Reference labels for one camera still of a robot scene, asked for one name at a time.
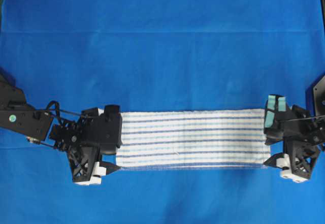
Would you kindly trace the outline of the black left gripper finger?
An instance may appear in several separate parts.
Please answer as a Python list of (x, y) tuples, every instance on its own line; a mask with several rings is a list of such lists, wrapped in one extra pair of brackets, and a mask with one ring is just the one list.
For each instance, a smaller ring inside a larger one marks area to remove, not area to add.
[(100, 161), (100, 168), (101, 168), (101, 176), (107, 176), (121, 169), (120, 166), (105, 161)]

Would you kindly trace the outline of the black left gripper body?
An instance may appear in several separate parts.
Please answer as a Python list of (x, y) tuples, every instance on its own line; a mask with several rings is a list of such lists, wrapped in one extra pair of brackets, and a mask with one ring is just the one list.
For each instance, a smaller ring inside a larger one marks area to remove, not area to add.
[(106, 173), (100, 166), (99, 149), (83, 135), (87, 125), (99, 116), (98, 108), (81, 112), (77, 121), (57, 116), (49, 138), (54, 140), (54, 149), (65, 152), (69, 162), (72, 181), (77, 185), (99, 185)]

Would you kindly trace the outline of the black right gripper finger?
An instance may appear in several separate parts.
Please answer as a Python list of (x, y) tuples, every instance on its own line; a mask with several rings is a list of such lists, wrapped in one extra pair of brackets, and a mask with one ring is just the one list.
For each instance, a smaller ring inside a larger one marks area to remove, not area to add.
[(284, 153), (277, 153), (272, 155), (270, 158), (263, 162), (263, 165), (271, 168), (283, 169), (286, 167)]

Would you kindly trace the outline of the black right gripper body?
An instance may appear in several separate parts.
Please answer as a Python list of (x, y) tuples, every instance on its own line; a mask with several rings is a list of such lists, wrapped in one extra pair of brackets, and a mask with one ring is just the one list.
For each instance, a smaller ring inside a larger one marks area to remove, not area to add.
[(308, 110), (293, 105), (284, 121), (283, 143), (286, 167), (280, 177), (302, 183), (311, 178), (318, 157), (324, 151), (324, 115), (311, 116)]

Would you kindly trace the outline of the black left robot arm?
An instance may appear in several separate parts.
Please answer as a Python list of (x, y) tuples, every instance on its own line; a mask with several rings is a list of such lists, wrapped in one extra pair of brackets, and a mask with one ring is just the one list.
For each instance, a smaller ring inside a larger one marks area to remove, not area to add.
[(28, 104), (23, 90), (1, 70), (2, 128), (37, 145), (44, 145), (47, 138), (53, 140), (51, 148), (66, 154), (75, 184), (101, 184), (103, 176), (120, 170), (120, 166), (103, 160), (104, 155), (115, 155), (122, 145), (120, 107), (86, 109), (77, 121), (63, 118), (62, 112), (57, 101), (50, 101), (44, 109)]

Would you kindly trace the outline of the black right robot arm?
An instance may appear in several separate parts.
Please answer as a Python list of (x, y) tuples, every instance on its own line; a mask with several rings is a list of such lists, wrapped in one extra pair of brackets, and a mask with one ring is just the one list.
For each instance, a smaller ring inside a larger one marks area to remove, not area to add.
[(311, 178), (324, 151), (324, 77), (312, 86), (314, 115), (297, 105), (289, 106), (282, 95), (268, 96), (265, 107), (265, 145), (283, 143), (283, 151), (264, 165), (281, 170), (280, 177), (302, 183)]

